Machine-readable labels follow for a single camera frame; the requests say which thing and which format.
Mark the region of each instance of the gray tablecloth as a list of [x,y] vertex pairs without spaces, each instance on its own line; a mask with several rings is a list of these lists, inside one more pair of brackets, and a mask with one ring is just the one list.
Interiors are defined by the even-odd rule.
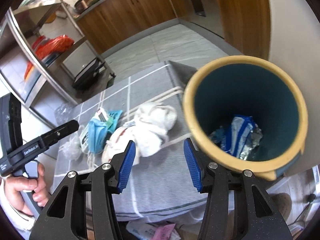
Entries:
[[[140,158],[133,166],[127,188],[120,195],[113,195],[117,219],[140,219],[156,222],[176,217],[178,223],[196,223],[202,219],[206,194],[199,194],[193,187],[183,154],[183,140],[190,137],[182,111],[185,85],[196,69],[175,62],[163,62],[145,69],[88,101],[78,105],[70,114],[70,120],[87,125],[98,107],[106,110],[123,110],[119,126],[131,120],[138,106],[147,101],[158,101],[173,106],[178,113],[177,122],[169,131],[169,142],[153,156]],[[63,145],[69,138],[60,141]],[[95,163],[101,165],[101,155]],[[77,161],[67,160],[61,150],[58,153],[54,190],[68,171],[91,171],[87,156]]]

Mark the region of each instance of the brown shoe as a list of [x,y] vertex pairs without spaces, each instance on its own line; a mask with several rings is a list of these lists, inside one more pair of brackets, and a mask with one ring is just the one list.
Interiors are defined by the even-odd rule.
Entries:
[[276,204],[276,207],[283,216],[284,220],[287,221],[292,208],[292,200],[290,198],[290,195],[287,193],[279,193],[276,195],[271,195],[271,198]]

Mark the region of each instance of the blue gripper pad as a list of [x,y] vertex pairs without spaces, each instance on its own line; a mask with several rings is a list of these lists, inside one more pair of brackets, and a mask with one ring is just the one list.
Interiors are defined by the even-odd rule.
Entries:
[[132,168],[132,164],[135,156],[136,156],[136,144],[134,142],[131,142],[119,170],[117,188],[120,193],[122,193],[123,189],[127,187],[129,175],[131,172],[131,168]]
[[183,142],[183,152],[187,161],[193,186],[200,192],[202,190],[201,171],[193,154],[192,147],[187,140]]

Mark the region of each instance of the human hand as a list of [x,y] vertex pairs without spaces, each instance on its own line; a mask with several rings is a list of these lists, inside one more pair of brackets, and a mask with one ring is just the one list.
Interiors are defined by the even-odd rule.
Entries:
[[24,202],[20,191],[34,190],[33,200],[38,203],[38,206],[44,207],[49,200],[49,193],[44,182],[44,166],[38,164],[38,179],[27,179],[25,177],[8,177],[4,184],[4,192],[10,205],[15,209],[33,216],[26,203]]

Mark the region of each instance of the person's arm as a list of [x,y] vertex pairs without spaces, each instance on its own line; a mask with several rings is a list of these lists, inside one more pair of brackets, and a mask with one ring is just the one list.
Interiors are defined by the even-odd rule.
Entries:
[[35,219],[26,206],[20,191],[34,190],[33,199],[39,206],[44,206],[49,199],[49,193],[44,182],[44,166],[38,165],[39,178],[27,179],[25,177],[7,177],[0,185],[0,203],[4,212],[14,224],[21,230],[31,230]]

